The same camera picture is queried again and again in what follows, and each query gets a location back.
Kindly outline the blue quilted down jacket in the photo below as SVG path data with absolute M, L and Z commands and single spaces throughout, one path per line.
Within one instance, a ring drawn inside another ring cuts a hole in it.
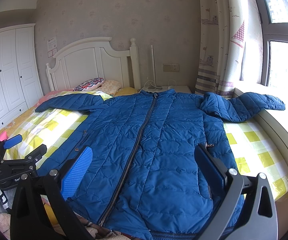
M 38 170 L 60 168 L 89 146 L 92 162 L 68 205 L 94 224 L 141 239 L 192 239 L 210 218 L 212 196 L 194 159 L 202 144 L 228 168 L 237 164 L 224 122 L 244 122 L 264 109 L 284 110 L 271 95 L 225 99 L 205 95 L 139 92 L 104 100 L 77 93 L 57 96 L 38 112 L 88 114 Z

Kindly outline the yellow checked bed sheet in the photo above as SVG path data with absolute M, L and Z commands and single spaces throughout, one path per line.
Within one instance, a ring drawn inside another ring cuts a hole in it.
M 83 92 L 61 92 L 52 98 L 77 93 L 82 94 Z M 86 92 L 84 94 L 100 96 L 104 100 L 114 98 L 102 92 Z M 15 130 L 15 133 L 20 134 L 23 140 L 17 146 L 6 151 L 5 159 L 21 159 L 44 144 L 47 147 L 47 152 L 37 163 L 39 170 L 44 161 L 68 139 L 87 117 L 88 114 L 85 112 L 64 109 L 48 109 L 44 112 L 38 112 L 35 108 L 32 114 L 25 118 Z M 273 187 L 275 198 L 288 191 L 286 163 L 272 140 L 254 123 L 253 117 L 240 123 L 226 121 L 224 122 L 224 130 L 237 164 L 236 169 L 240 173 L 255 175 L 259 172 L 265 172 Z

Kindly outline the white wardrobe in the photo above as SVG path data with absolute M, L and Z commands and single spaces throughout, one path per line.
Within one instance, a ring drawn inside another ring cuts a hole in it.
M 31 23 L 0 29 L 0 130 L 43 96 L 34 26 Z

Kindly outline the colourful patterned pillow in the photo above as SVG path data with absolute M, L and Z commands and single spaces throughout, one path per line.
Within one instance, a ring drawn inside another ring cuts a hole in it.
M 98 89 L 104 83 L 104 78 L 96 77 L 94 79 L 89 79 L 84 81 L 80 85 L 74 88 L 74 91 L 93 91 Z

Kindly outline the white bedside table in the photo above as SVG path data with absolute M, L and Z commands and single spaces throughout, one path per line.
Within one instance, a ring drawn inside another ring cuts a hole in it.
M 164 92 L 170 89 L 175 90 L 177 93 L 189 93 L 189 94 L 192 93 L 188 86 L 173 86 L 173 85 L 169 85 L 169 86 L 147 85 L 147 86 L 144 86 L 141 90 L 144 90 L 146 92 L 151 92 L 151 93 L 154 93 L 154 92 L 159 93 L 159 92 Z

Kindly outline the yellow pillow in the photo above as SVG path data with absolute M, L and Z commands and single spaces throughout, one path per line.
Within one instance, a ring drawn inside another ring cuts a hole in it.
M 119 89 L 114 97 L 117 97 L 117 96 L 124 96 L 124 95 L 133 95 L 133 94 L 136 94 L 138 93 L 139 91 L 137 89 L 134 89 L 133 87 L 125 87 L 125 88 L 121 88 Z

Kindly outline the white wooden headboard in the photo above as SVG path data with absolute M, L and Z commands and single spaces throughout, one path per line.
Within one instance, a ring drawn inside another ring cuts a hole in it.
M 111 37 L 90 37 L 72 42 L 53 55 L 55 66 L 46 64 L 52 91 L 67 90 L 95 77 L 115 80 L 122 87 L 142 88 L 139 50 L 130 39 L 128 50 L 114 50 Z

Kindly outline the printed striped curtain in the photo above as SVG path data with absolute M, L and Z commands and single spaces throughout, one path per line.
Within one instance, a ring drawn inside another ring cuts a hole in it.
M 195 93 L 230 98 L 239 81 L 260 83 L 263 37 L 256 0 L 200 0 Z

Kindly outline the paper notices on wall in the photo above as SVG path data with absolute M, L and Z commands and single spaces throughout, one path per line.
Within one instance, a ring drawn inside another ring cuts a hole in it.
M 47 56 L 48 58 L 53 57 L 58 51 L 57 37 L 52 37 L 47 40 Z

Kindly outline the wall socket plate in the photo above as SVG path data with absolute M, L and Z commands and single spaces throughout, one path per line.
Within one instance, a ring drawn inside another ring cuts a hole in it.
M 164 72 L 179 72 L 179 64 L 175 64 L 175 63 L 163 64 L 163 71 Z

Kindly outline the window with dark frame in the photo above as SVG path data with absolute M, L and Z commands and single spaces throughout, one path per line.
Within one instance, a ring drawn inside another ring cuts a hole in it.
M 288 0 L 256 0 L 263 35 L 261 84 L 288 85 Z

